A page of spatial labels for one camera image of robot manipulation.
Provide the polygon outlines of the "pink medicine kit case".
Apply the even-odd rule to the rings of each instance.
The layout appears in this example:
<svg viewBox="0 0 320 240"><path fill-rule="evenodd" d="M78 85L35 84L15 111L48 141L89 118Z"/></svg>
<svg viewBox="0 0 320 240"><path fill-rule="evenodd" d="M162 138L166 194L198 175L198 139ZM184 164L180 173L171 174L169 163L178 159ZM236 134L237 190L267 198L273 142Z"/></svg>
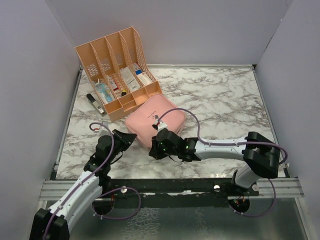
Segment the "pink medicine kit case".
<svg viewBox="0 0 320 240"><path fill-rule="evenodd" d="M161 94L149 98L141 107L131 113L124 121L129 133L137 134L137 142L145 149L152 147L152 137L157 134L152 125L160 119L167 125L167 128L179 134L186 121L186 114L176 109L177 106ZM162 116L167 111L176 109Z"/></svg>

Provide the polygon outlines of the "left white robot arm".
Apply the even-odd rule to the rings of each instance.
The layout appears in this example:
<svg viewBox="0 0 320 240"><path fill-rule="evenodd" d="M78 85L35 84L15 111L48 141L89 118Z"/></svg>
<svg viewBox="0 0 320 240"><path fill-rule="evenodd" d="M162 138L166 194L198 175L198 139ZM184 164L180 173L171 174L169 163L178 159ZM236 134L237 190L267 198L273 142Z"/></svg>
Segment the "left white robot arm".
<svg viewBox="0 0 320 240"><path fill-rule="evenodd" d="M74 185L49 209L40 208L34 218L31 240L68 240L84 211L111 190L108 176L113 159L126 151L137 135L118 130L99 137L94 154Z"/></svg>

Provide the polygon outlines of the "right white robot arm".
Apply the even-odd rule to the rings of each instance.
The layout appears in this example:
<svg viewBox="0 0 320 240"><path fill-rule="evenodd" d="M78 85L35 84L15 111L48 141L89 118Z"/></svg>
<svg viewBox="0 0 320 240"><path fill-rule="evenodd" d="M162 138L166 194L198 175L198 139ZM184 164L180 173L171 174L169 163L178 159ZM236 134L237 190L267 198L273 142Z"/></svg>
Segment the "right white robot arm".
<svg viewBox="0 0 320 240"><path fill-rule="evenodd" d="M245 166L234 172L229 184L230 191L236 196L242 195L259 179L276 179L281 164L281 147L254 131L232 140L208 140L182 138L164 128L151 138L151 143L149 156L156 160L176 156L183 162L207 159L243 161Z"/></svg>

